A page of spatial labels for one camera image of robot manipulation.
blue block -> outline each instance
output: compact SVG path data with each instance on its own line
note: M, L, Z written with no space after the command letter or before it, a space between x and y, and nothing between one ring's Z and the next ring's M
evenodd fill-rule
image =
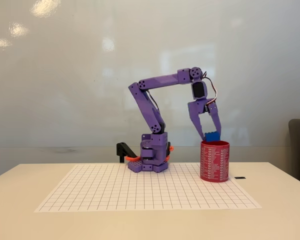
M205 133L205 140L207 142L220 141L220 134L217 131L206 132Z

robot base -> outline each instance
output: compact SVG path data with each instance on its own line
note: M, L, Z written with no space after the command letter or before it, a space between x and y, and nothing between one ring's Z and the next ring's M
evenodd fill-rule
M160 173L168 168L168 163L165 161L161 165L156 166L152 164L143 164L142 160L130 161L128 163L128 168L135 173L139 173L141 171L154 171L156 173Z

red cylindrical container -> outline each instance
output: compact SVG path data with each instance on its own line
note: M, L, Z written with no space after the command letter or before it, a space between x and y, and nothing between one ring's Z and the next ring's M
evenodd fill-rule
M200 178L222 183L229 177L229 150L226 141L201 142Z

purple robotic arm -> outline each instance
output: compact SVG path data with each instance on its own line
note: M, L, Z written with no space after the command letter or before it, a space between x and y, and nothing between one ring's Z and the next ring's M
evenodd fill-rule
M199 115L208 112L212 117L216 131L221 135L218 108L215 102L210 103L209 106L207 105L212 99L207 99L208 91L206 83L202 81L203 76L203 72L198 67L193 67L192 69L184 68L178 70L176 74L143 79L129 86L129 90L138 104L141 114L154 134L164 133L166 125L159 109L151 101L148 90L177 84L191 84L192 95L195 101L188 103L188 110L194 127L202 140L205 140Z
M188 103L191 121L202 140L206 140L206 136L210 133L204 135L199 115L208 112L216 128L214 134L217 134L217 138L220 139L221 124L218 116L218 108L215 103L216 98L207 99L207 86L202 81L202 79L206 78L205 74L198 67L193 67L192 69L185 68L178 70L176 74L143 79L129 86L129 90L152 132L151 134L142 134L140 157L130 158L131 162L128 163L129 169L134 172L161 172L168 168L167 161L170 157L170 151L173 149L170 146L170 142L168 142L168 133L165 132L166 124L160 115L158 106L155 106L157 105L156 102L149 93L150 89L177 84L191 84L192 95L195 100Z

whiteboard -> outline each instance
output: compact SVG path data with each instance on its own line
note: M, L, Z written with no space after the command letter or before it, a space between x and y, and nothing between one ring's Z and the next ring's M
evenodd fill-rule
M192 67L218 90L223 140L288 145L300 0L0 0L0 147L138 146L151 131L128 86ZM191 86L151 94L173 145L198 146Z

